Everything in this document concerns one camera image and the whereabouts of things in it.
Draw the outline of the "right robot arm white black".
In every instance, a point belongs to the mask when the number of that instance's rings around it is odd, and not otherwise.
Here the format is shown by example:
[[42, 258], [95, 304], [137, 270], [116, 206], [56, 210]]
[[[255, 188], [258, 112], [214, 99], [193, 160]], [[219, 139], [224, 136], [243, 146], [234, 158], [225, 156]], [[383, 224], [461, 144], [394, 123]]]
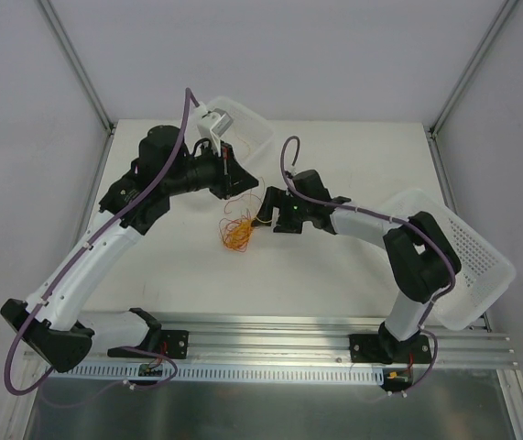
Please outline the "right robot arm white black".
[[285, 190], [270, 186], [253, 221], [275, 233], [299, 234], [307, 222], [331, 235], [353, 237], [386, 251], [398, 286], [392, 311], [376, 341], [360, 352], [384, 364], [407, 356], [438, 296], [450, 292], [462, 268], [456, 252], [432, 214], [407, 219], [355, 207], [349, 198], [331, 197], [319, 173], [285, 173]]

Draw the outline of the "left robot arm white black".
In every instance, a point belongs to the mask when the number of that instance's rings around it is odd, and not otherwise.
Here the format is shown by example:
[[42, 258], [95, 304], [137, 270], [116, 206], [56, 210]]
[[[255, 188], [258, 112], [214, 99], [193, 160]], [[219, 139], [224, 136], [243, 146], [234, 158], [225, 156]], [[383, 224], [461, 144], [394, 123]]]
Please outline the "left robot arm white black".
[[164, 344], [160, 322], [139, 307], [99, 316], [82, 308], [117, 260], [170, 209], [172, 197], [207, 190], [228, 200], [259, 184], [236, 160], [233, 147], [210, 138], [189, 151], [176, 126], [154, 126], [140, 141], [130, 169], [99, 202], [91, 228], [46, 286], [26, 300], [9, 299], [1, 315], [57, 372], [92, 352], [150, 357]]

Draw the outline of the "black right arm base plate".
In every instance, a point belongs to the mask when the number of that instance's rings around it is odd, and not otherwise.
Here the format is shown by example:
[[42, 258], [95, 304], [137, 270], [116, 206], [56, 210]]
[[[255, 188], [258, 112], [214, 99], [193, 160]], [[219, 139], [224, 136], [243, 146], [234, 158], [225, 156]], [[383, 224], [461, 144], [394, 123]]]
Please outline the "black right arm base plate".
[[409, 340], [398, 342], [393, 337], [385, 339], [376, 333], [358, 333], [350, 334], [348, 342], [353, 363], [431, 363], [430, 340], [422, 334], [415, 334]]

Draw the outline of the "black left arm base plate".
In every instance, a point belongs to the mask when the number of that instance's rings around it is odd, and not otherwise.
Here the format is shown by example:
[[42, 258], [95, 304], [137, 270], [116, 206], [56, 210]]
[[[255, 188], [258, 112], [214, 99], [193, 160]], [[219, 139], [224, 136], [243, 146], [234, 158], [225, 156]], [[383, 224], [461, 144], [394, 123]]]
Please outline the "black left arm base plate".
[[190, 332], [187, 330], [149, 330], [137, 346], [120, 346], [107, 350], [109, 358], [153, 358], [164, 355], [171, 359], [185, 359], [188, 353]]

